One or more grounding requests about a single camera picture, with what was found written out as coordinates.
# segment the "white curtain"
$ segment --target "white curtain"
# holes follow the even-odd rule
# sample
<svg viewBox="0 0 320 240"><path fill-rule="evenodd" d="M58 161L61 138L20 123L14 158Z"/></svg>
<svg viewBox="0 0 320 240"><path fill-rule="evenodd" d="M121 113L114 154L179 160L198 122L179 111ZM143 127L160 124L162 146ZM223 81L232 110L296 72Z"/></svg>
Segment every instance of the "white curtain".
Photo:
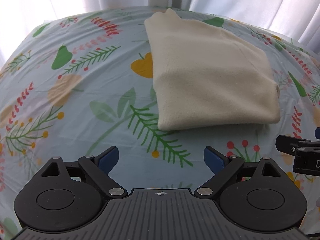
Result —
<svg viewBox="0 0 320 240"><path fill-rule="evenodd" d="M0 68L25 36L44 21L145 5L224 15L284 34L320 52L320 0L0 0Z"/></svg>

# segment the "silver screw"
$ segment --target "silver screw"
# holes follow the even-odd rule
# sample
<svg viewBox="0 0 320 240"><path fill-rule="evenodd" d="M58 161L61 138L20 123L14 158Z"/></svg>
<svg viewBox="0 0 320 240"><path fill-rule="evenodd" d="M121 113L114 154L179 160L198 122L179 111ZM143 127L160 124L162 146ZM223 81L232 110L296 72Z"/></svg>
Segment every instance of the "silver screw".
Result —
<svg viewBox="0 0 320 240"><path fill-rule="evenodd" d="M114 187L111 190L109 190L109 194L113 196L120 196L123 193L124 193L124 189L119 187Z"/></svg>
<svg viewBox="0 0 320 240"><path fill-rule="evenodd" d="M212 189L210 189L208 187L201 187L201 188L198 188L197 192L200 195L207 196L207 195L212 194L213 191L212 191Z"/></svg>

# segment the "folded sweater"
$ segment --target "folded sweater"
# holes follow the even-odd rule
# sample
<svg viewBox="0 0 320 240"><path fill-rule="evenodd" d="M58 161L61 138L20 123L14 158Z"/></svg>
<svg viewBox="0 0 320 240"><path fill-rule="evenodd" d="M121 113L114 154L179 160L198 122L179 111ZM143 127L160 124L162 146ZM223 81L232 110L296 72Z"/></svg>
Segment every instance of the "folded sweater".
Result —
<svg viewBox="0 0 320 240"><path fill-rule="evenodd" d="M172 9L144 23L159 129L279 122L279 87L261 49Z"/></svg>

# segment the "bed sheet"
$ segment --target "bed sheet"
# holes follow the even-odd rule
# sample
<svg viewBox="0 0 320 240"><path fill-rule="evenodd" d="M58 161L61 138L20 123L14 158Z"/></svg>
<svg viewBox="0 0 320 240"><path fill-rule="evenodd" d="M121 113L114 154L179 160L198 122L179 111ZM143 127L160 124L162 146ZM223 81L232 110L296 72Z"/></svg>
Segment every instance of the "bed sheet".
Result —
<svg viewBox="0 0 320 240"><path fill-rule="evenodd" d="M293 157L275 148L279 134L315 140L320 126L320 59L298 42L217 15L175 9L231 31L265 51L280 92L277 124L224 125L161 132L152 55L144 20L162 7L102 10L45 23L33 30L0 70L0 237L20 230L17 193L52 156L76 161L119 148L110 177L128 192L196 189L212 173L203 150L212 146L246 161L273 158L308 200L301 225L320 231L320 179L292 172Z"/></svg>

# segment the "folded cloth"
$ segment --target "folded cloth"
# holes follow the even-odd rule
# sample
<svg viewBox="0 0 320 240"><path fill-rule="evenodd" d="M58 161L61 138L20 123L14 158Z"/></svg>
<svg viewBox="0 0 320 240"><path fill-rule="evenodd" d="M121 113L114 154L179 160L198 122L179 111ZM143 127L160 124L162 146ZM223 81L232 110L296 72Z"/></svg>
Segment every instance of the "folded cloth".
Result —
<svg viewBox="0 0 320 240"><path fill-rule="evenodd" d="M279 122L279 87L261 49L172 9L144 24L160 130Z"/></svg>

